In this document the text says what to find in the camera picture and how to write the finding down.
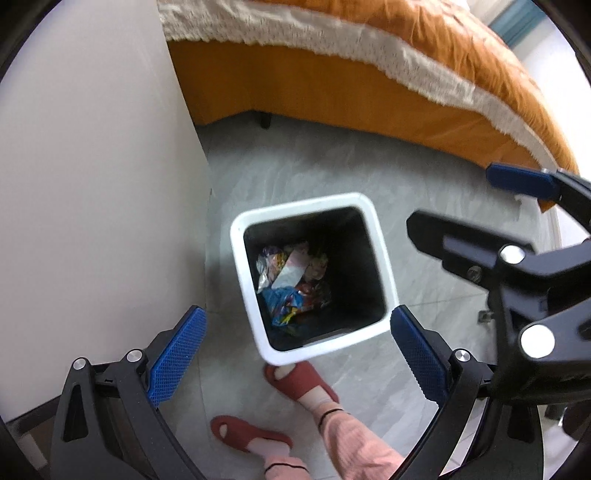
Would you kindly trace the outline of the left red slipper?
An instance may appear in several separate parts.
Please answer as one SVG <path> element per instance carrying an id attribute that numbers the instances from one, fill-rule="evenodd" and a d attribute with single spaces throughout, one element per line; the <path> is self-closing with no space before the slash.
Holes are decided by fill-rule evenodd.
<path id="1" fill-rule="evenodd" d="M 294 446 L 287 435 L 263 430 L 233 416 L 216 416 L 211 420 L 211 431 L 226 446 L 259 456 L 287 455 Z"/>

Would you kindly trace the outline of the orange bed cover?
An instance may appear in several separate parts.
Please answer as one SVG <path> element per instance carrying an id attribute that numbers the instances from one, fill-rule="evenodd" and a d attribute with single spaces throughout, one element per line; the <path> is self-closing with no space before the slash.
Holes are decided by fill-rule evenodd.
<path id="1" fill-rule="evenodd" d="M 541 90 L 453 1 L 161 1 L 194 123 L 259 111 L 402 139 L 481 167 L 578 172 Z"/>

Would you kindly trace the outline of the teal curtain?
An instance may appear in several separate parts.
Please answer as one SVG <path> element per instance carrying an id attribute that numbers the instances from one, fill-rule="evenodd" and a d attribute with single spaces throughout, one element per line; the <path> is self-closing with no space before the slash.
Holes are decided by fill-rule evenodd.
<path id="1" fill-rule="evenodd" d="M 494 18 L 489 28 L 509 48 L 513 48 L 546 17 L 546 13 L 534 1 L 515 0 Z"/>

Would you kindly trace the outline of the white bedside cabinet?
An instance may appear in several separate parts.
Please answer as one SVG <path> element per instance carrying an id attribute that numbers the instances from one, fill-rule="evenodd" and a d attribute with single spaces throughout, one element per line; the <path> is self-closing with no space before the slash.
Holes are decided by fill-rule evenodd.
<path id="1" fill-rule="evenodd" d="M 209 168 L 152 1 L 64 1 L 1 83 L 1 416 L 204 302 Z"/>

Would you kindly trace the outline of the white square trash bin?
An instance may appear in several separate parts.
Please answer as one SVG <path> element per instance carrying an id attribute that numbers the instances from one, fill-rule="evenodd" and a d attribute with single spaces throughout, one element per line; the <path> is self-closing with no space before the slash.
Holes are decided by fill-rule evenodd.
<path id="1" fill-rule="evenodd" d="M 399 297 L 367 196 L 246 211 L 229 237 L 254 343 L 267 363 L 311 360 L 388 330 Z"/>

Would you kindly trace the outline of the trash inside bin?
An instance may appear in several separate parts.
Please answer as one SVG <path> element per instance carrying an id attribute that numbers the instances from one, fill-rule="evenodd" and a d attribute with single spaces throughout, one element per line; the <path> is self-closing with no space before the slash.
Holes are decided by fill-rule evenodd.
<path id="1" fill-rule="evenodd" d="M 328 267 L 328 256 L 311 251 L 308 242 L 263 248 L 256 259 L 256 293 L 273 327 L 287 327 L 298 315 L 329 305 Z"/>

